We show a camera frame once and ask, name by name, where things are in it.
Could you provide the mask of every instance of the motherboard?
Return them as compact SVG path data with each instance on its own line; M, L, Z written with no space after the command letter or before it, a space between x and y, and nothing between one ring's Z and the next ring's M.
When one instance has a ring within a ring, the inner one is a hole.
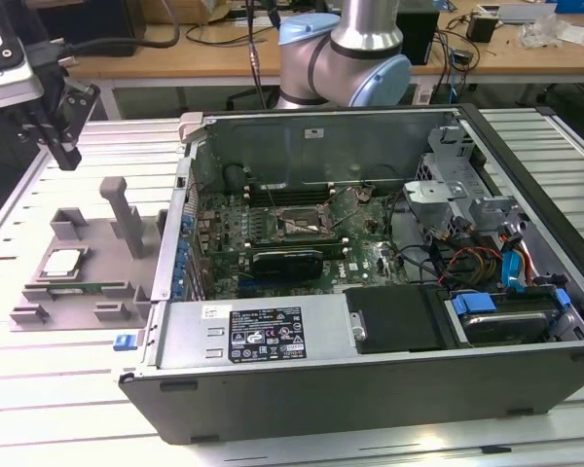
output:
M193 242L205 295L241 299L342 293L407 283L386 240L394 196L348 186L304 194L202 193Z

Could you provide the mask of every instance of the power supply label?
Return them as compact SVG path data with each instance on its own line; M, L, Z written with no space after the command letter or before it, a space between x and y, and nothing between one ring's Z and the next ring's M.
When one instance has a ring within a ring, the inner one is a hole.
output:
M291 308L230 312L229 359L233 363L307 358L303 316Z

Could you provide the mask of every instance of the green circuit board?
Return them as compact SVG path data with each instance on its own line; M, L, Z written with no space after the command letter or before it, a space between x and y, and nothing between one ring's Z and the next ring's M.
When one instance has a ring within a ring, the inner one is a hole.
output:
M385 197L342 188L317 204L251 205L234 195L203 194L198 214L201 262L209 299L341 293L349 287L407 283L385 241ZM313 280L263 282L251 275L260 252L319 250Z

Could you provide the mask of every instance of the aluminum extrusion table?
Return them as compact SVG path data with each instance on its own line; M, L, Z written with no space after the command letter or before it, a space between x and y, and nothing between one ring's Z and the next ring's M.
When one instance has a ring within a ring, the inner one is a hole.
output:
M584 236L584 141L557 117L534 110L484 115ZM97 187L104 176L122 175L128 201L142 216L155 215L168 204L184 150L176 128L176 120L88 124L75 172L40 154L0 211L0 466L584 463L584 388L546 415L169 446L113 381L137 358L113 351L121 331L10 332L9 312L53 236L55 209L77 206L86 218L111 217ZM510 451L483 453L488 446Z

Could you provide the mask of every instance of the metal case frame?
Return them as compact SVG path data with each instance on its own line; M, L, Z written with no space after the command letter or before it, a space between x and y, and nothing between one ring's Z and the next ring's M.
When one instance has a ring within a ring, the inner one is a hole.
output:
M584 239L475 108L459 105L338 112L446 110L455 112L584 291ZM269 117L295 114L299 112ZM243 115L250 119L263 114ZM186 123L189 137L184 142L195 143L189 144L189 155L204 137L199 128L218 118L239 117L208 115L198 123L193 116ZM180 163L178 177L190 177L185 164ZM178 196L184 197L186 188L183 192L176 188ZM172 241L176 231L168 229L175 229L174 222L168 219L164 232L172 246L177 244L176 238L174 245ZM161 280L166 274L162 263ZM122 375L119 384L171 444L545 413L584 385L584 341L381 354L331 360L328 365L289 361L268 367L258 363L161 370L159 350L169 307L162 300L162 282L160 293L161 300L150 314L141 366Z

